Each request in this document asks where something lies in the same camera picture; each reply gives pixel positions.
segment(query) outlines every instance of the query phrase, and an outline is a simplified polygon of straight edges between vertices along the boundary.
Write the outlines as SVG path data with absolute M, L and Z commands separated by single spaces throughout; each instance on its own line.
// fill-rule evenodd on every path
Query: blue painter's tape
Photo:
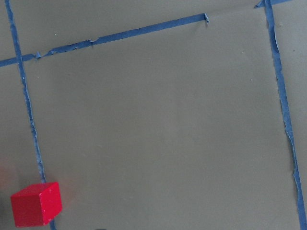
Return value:
M 36 161 L 37 161 L 37 165 L 38 165 L 38 169 L 39 169 L 39 174 L 40 174 L 40 177 L 41 177 L 41 182 L 46 183 L 45 170 L 44 170 L 44 165 L 43 165 L 43 161 L 42 161 L 42 157 L 41 157 L 40 149 L 39 149 L 39 145 L 38 145 L 37 131 L 36 131 L 35 124 L 34 124 L 31 100 L 30 100 L 30 96 L 29 96 L 29 92 L 28 92 L 27 77 L 26 77 L 26 73 L 25 73 L 25 70 L 24 70 L 23 57 L 22 57 L 22 53 L 21 53 L 21 49 L 20 49 L 20 45 L 19 45 L 17 28 L 16 28 L 16 25 L 15 25 L 14 14 L 13 14 L 13 11 L 12 11 L 10 0 L 5 0 L 5 6 L 6 6 L 7 13 L 8 13 L 9 21 L 10 21 L 10 24 L 11 24 L 11 33 L 12 33 L 12 38 L 13 38 L 13 43 L 14 43 L 14 48 L 15 48 L 15 53 L 16 53 L 15 59 L 16 59 L 16 62 L 18 64 L 21 81 L 22 81 L 22 84 L 24 86 L 24 100 L 25 100 L 28 115 L 29 115 L 30 126 L 31 126 L 33 141 L 34 141 L 34 147 L 35 147 L 35 152 L 36 152 Z M 50 229 L 56 230 L 54 221 L 52 221 L 50 223 Z
M 276 35 L 275 35 L 275 21 L 274 21 L 274 15 L 273 15 L 272 2 L 271 0 L 265 0 L 264 3 L 265 3 L 265 8 L 266 8 L 266 16 L 267 16 L 267 20 L 269 23 L 269 34 L 270 34 L 270 40 L 271 40 L 271 46 L 272 46 L 272 53 L 273 53 L 273 59 L 274 59 L 277 84 L 278 84 L 279 97 L 280 97 L 282 112 L 283 112 L 283 121 L 285 124 L 286 134 L 289 138 L 289 141 L 292 147 L 293 163 L 294 163 L 293 177 L 295 180 L 296 190 L 297 190 L 298 217 L 299 217 L 301 230 L 307 230 L 306 213 L 305 213 L 305 206 L 304 206 L 304 200 L 303 200 L 302 185 L 301 185 L 297 158 L 296 158 L 296 150 L 295 150 L 295 142 L 294 142 L 294 136 L 293 136 L 293 130 L 292 130 L 291 117 L 290 117 L 290 109 L 289 109 L 286 87 L 285 87 L 284 77 L 283 77 L 283 72 L 282 72 L 282 62 L 281 62 L 280 53 L 279 53 L 279 49 L 278 49 L 278 45 L 276 41 Z
M 275 5 L 275 4 L 283 3 L 283 2 L 286 2 L 286 1 L 292 1 L 292 0 L 271 0 L 271 3 L 272 3 L 272 5 Z M 261 7 L 264 7 L 264 6 L 265 6 L 265 2 L 264 2 L 264 0 L 262 0 L 255 6 L 255 8 L 261 8 Z
M 199 22 L 199 21 L 206 21 L 207 23 L 209 23 L 208 15 L 205 14 L 205 13 L 201 13 L 201 14 L 190 16 L 190 17 L 180 18 L 180 19 L 177 19 L 177 20 L 172 20 L 172 21 L 168 21 L 168 22 L 164 22 L 164 23 L 159 23 L 159 24 L 154 24 L 154 25 L 142 27 L 142 28 L 139 28 L 139 29 L 121 32 L 121 33 L 118 33 L 118 34 L 103 36 L 103 37 L 98 38 L 96 41 L 86 40 L 86 41 L 78 42 L 78 43 L 71 44 L 71 45 L 60 46 L 60 47 L 56 47 L 56 48 L 51 49 L 50 51 L 48 51 L 43 56 L 40 55 L 39 52 L 37 52 L 36 54 L 24 55 L 24 56 L 22 56 L 22 60 L 23 61 L 29 61 L 29 60 L 32 60 L 34 58 L 36 58 L 36 59 L 43 58 L 43 57 L 51 56 L 51 55 L 54 55 L 54 54 L 57 54 L 57 53 L 65 53 L 65 52 L 69 52 L 69 51 L 72 51 L 72 50 L 75 50 L 75 49 L 82 49 L 82 48 L 89 47 L 89 46 L 95 46 L 95 45 L 99 45 L 99 44 L 103 44 L 103 43 L 107 43 L 107 42 L 113 42 L 113 41 L 125 39 L 125 38 L 128 38 L 128 37 L 143 35 L 143 34 L 155 32 L 155 31 L 164 30 L 164 29 L 168 29 L 168 28 L 172 28 L 172 27 L 176 27 L 176 26 L 181 26 L 181 25 L 186 25 L 186 24 L 189 24 L 189 23 L 195 23 L 195 22 Z M 7 60 L 2 60 L 2 61 L 0 61 L 0 67 L 11 65 L 11 64 L 16 64 L 16 63 L 18 63 L 18 60 L 15 57 L 11 58 L 11 59 L 7 59 Z

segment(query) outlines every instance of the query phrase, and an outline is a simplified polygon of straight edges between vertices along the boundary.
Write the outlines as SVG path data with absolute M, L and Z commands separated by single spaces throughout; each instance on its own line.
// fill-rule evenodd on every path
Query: blue line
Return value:
M 95 46 L 95 45 L 99 45 L 99 44 L 103 44 L 107 42 L 113 42 L 113 41 L 125 39 L 128 37 L 139 36 L 139 35 L 155 32 L 155 31 L 160 31 L 160 30 L 164 30 L 164 29 L 168 29 L 168 28 L 172 28 L 176 26 L 181 26 L 181 25 L 186 25 L 189 23 L 195 23 L 199 21 L 206 21 L 207 23 L 209 23 L 209 18 L 207 14 L 201 13 L 201 14 L 190 16 L 190 17 L 180 18 L 177 20 L 172 20 L 172 21 L 168 21 L 164 23 L 142 27 L 139 29 L 134 29 L 134 30 L 117 33 L 117 34 L 107 35 L 107 36 L 98 38 L 96 41 L 85 40 L 85 41 L 78 42 L 78 43 L 71 44 L 71 45 L 56 47 L 48 51 L 43 56 L 41 56 L 39 52 L 37 52 L 36 55 L 27 54 L 27 55 L 22 56 L 22 59 L 23 61 L 29 61 L 34 58 L 43 58 L 43 57 L 54 55 L 56 53 L 58 54 L 65 53 L 65 52 L 69 52 L 75 49 L 82 49 L 82 48 L 89 47 L 89 46 Z M 15 64 L 17 62 L 18 62 L 18 59 L 15 57 L 7 59 L 7 60 L 2 60 L 0 61 L 0 67 Z
M 301 230 L 307 230 L 306 213 L 305 213 L 305 206 L 304 206 L 304 200 L 303 200 L 301 180 L 299 176 L 298 164 L 297 164 L 297 159 L 296 159 L 296 150 L 295 150 L 295 142 L 294 142 L 294 136 L 293 136 L 293 130 L 292 130 L 291 117 L 290 117 L 290 109 L 289 109 L 286 87 L 285 87 L 284 77 L 283 77 L 283 72 L 282 72 L 282 62 L 280 58 L 277 41 L 276 41 L 275 21 L 274 21 L 271 0 L 265 0 L 265 9 L 266 9 L 267 20 L 269 23 L 269 34 L 270 34 L 272 53 L 273 53 L 273 58 L 274 58 L 274 66 L 275 66 L 275 73 L 276 73 L 277 84 L 278 84 L 279 97 L 280 97 L 282 111 L 283 111 L 283 121 L 285 124 L 286 134 L 289 138 L 289 141 L 292 147 L 293 163 L 294 163 L 293 177 L 295 180 L 296 190 L 297 190 L 298 217 L 299 217 Z
M 35 124 L 34 124 L 31 100 L 30 100 L 28 87 L 27 87 L 27 78 L 26 78 L 26 74 L 25 74 L 25 70 L 24 70 L 22 53 L 21 53 L 21 49 L 20 49 L 20 45 L 19 45 L 17 28 L 16 28 L 16 25 L 15 25 L 14 14 L 13 14 L 13 11 L 12 11 L 10 0 L 5 0 L 5 6 L 6 6 L 7 13 L 8 13 L 9 21 L 10 21 L 10 24 L 11 24 L 11 33 L 12 33 L 12 38 L 13 38 L 13 43 L 14 43 L 14 48 L 15 48 L 15 53 L 16 53 L 16 61 L 17 61 L 17 64 L 18 64 L 21 81 L 22 81 L 22 84 L 24 86 L 24 100 L 25 100 L 28 115 L 29 115 L 30 126 L 31 126 L 33 141 L 34 141 L 34 147 L 35 147 L 35 152 L 36 152 L 36 161 L 37 161 L 37 165 L 38 165 L 38 169 L 39 169 L 39 174 L 40 174 L 41 182 L 46 183 L 45 170 L 44 170 L 44 165 L 43 165 L 43 162 L 42 162 L 42 157 L 41 157 L 41 154 L 40 154 L 39 145 L 38 145 L 38 141 L 37 141 L 37 131 L 36 131 Z M 56 230 L 54 221 L 52 221 L 50 223 L 50 229 Z
M 286 2 L 286 1 L 292 1 L 292 0 L 271 0 L 271 3 L 272 3 L 272 5 L 275 5 L 275 4 L 283 3 L 283 2 Z M 261 7 L 265 7 L 265 2 L 264 2 L 264 0 L 261 0 L 261 1 L 255 6 L 255 8 L 261 8 Z

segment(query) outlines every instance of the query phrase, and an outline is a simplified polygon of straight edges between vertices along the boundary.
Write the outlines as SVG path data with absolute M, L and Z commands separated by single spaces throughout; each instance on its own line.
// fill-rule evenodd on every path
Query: blue tape strip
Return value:
M 22 58 L 22 53 L 21 53 L 21 49 L 20 49 L 20 45 L 19 45 L 17 28 L 16 28 L 16 25 L 15 25 L 14 14 L 13 14 L 13 11 L 12 11 L 10 0 L 5 0 L 5 6 L 6 6 L 7 13 L 8 13 L 9 21 L 10 21 L 10 24 L 11 24 L 11 33 L 12 33 L 13 43 L 14 43 L 14 48 L 15 48 L 15 53 L 16 53 L 15 59 L 16 59 L 16 62 L 18 64 L 21 81 L 22 81 L 22 84 L 24 86 L 24 100 L 25 100 L 28 115 L 29 115 L 30 126 L 31 126 L 33 141 L 34 141 L 34 147 L 35 147 L 35 152 L 36 152 L 36 161 L 37 161 L 37 165 L 38 165 L 38 169 L 39 169 L 39 174 L 40 174 L 41 182 L 46 183 L 45 170 L 44 170 L 44 165 L 43 165 L 42 157 L 41 157 L 40 150 L 39 150 L 39 145 L 38 145 L 38 140 L 37 140 L 37 131 L 36 131 L 35 124 L 34 124 L 31 100 L 30 100 L 28 87 L 27 87 L 27 78 L 26 78 L 26 74 L 25 74 L 25 70 L 24 70 L 23 58 Z M 54 220 L 50 222 L 50 229 L 56 230 Z
M 272 5 L 275 5 L 275 4 L 283 3 L 283 2 L 286 2 L 286 1 L 292 1 L 292 0 L 271 0 L 271 3 L 272 3 Z M 255 6 L 255 8 L 261 8 L 261 7 L 265 7 L 265 2 L 264 2 L 264 0 L 260 1 L 260 2 Z
M 107 36 L 98 38 L 96 41 L 86 40 L 86 41 L 78 42 L 78 43 L 71 44 L 71 45 L 56 47 L 48 51 L 43 56 L 41 56 L 39 52 L 37 52 L 36 55 L 27 54 L 27 55 L 22 56 L 22 59 L 23 61 L 29 61 L 34 58 L 43 58 L 43 57 L 54 55 L 56 53 L 58 54 L 65 53 L 65 52 L 69 52 L 75 49 L 82 49 L 82 48 L 89 47 L 89 46 L 95 46 L 95 45 L 99 45 L 99 44 L 103 44 L 107 42 L 113 42 L 113 41 L 125 39 L 128 37 L 139 36 L 139 35 L 155 32 L 155 31 L 164 30 L 164 29 L 168 29 L 168 28 L 172 28 L 176 26 L 181 26 L 181 25 L 186 25 L 190 23 L 195 23 L 199 21 L 206 21 L 207 23 L 209 23 L 209 18 L 207 14 L 201 13 L 201 14 L 190 16 L 190 17 L 180 18 L 177 20 L 172 20 L 172 21 L 168 21 L 164 23 L 142 27 L 139 29 L 121 32 L 118 34 L 107 35 Z M 17 62 L 18 60 L 15 57 L 11 59 L 3 60 L 3 61 L 0 61 L 0 67 L 15 64 Z
M 276 41 L 275 21 L 274 21 L 271 0 L 265 0 L 265 9 L 266 9 L 267 20 L 269 23 L 269 34 L 270 34 L 270 40 L 271 40 L 271 46 L 272 46 L 272 53 L 273 53 L 273 59 L 274 59 L 277 84 L 278 84 L 279 97 L 280 97 L 282 111 L 283 111 L 283 121 L 285 124 L 286 134 L 289 138 L 289 141 L 292 147 L 293 163 L 294 163 L 293 177 L 295 180 L 296 190 L 297 190 L 298 217 L 299 217 L 301 230 L 307 230 L 306 213 L 305 213 L 305 206 L 304 206 L 304 200 L 303 200 L 301 180 L 299 176 L 298 164 L 297 164 L 297 159 L 296 159 L 296 150 L 295 150 L 295 142 L 294 142 L 294 136 L 293 136 L 293 130 L 292 130 L 291 117 L 290 117 L 290 109 L 289 109 L 286 87 L 285 87 L 284 77 L 283 77 L 283 72 L 282 72 L 282 62 L 280 58 L 277 41 Z

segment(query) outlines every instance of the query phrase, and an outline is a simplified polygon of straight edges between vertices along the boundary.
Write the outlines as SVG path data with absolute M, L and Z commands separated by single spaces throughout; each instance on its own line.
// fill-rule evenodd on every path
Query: horizontal blue tape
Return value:
M 272 5 L 275 5 L 275 4 L 279 4 L 279 3 L 283 3 L 283 2 L 286 2 L 286 1 L 292 1 L 292 0 L 271 0 L 271 4 Z M 265 6 L 265 2 L 264 0 L 260 1 L 256 6 L 255 8 L 261 8 L 261 7 L 264 7 Z
M 288 104 L 287 99 L 287 92 L 286 92 L 286 86 L 284 82 L 284 76 L 283 76 L 283 67 L 281 62 L 281 56 L 278 49 L 278 44 L 276 40 L 276 34 L 275 34 L 275 21 L 274 21 L 274 15 L 273 15 L 273 8 L 272 8 L 272 2 L 271 0 L 265 0 L 265 9 L 266 9 L 266 16 L 269 24 L 269 35 L 270 35 L 270 41 L 271 41 L 271 47 L 272 47 L 272 53 L 273 53 L 273 59 L 274 59 L 274 67 L 275 67 L 275 73 L 277 78 L 277 85 L 278 85 L 278 92 L 279 97 L 281 101 L 282 106 L 282 112 L 283 112 L 283 121 L 285 124 L 285 131 L 289 138 L 289 142 L 292 148 L 292 156 L 293 156 L 293 163 L 294 163 L 294 181 L 296 184 L 296 192 L 297 192 L 297 211 L 298 211 L 298 218 L 300 223 L 301 230 L 307 230 L 307 221 L 306 221 L 306 212 L 305 212 L 305 206 L 304 206 L 304 199 L 303 199 L 303 192 L 302 192 L 302 185 L 298 170 L 298 163 L 296 158 L 296 149 L 295 149 L 295 142 L 294 142 L 294 135 L 293 135 L 293 129 L 292 129 L 292 122 L 290 117 L 290 108 Z
M 207 14 L 201 13 L 201 14 L 190 16 L 190 17 L 180 18 L 177 20 L 172 20 L 172 21 L 168 21 L 164 23 L 142 27 L 139 29 L 134 29 L 134 30 L 117 33 L 117 34 L 107 35 L 107 36 L 98 38 L 96 41 L 86 40 L 86 41 L 78 42 L 78 43 L 71 44 L 71 45 L 56 47 L 48 51 L 43 56 L 41 56 L 39 52 L 37 52 L 36 55 L 27 54 L 27 55 L 22 56 L 22 60 L 29 61 L 34 58 L 43 58 L 43 57 L 51 56 L 57 53 L 65 53 L 65 52 L 69 52 L 75 49 L 82 49 L 82 48 L 89 47 L 89 46 L 95 46 L 95 45 L 99 45 L 99 44 L 103 44 L 107 42 L 113 42 L 113 41 L 125 39 L 128 37 L 139 36 L 139 35 L 155 32 L 155 31 L 160 31 L 160 30 L 164 30 L 164 29 L 168 29 L 168 28 L 172 28 L 176 26 L 181 26 L 181 25 L 186 25 L 190 23 L 195 23 L 199 21 L 206 21 L 207 23 L 209 23 L 209 18 Z M 0 61 L 0 67 L 11 65 L 11 64 L 16 64 L 16 63 L 18 63 L 18 60 L 17 58 L 13 57 L 10 59 Z

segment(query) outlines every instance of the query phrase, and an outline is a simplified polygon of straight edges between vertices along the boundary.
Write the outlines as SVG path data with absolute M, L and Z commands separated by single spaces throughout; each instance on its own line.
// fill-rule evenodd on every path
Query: red box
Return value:
M 62 211 L 59 183 L 32 184 L 11 196 L 16 227 L 48 224 Z

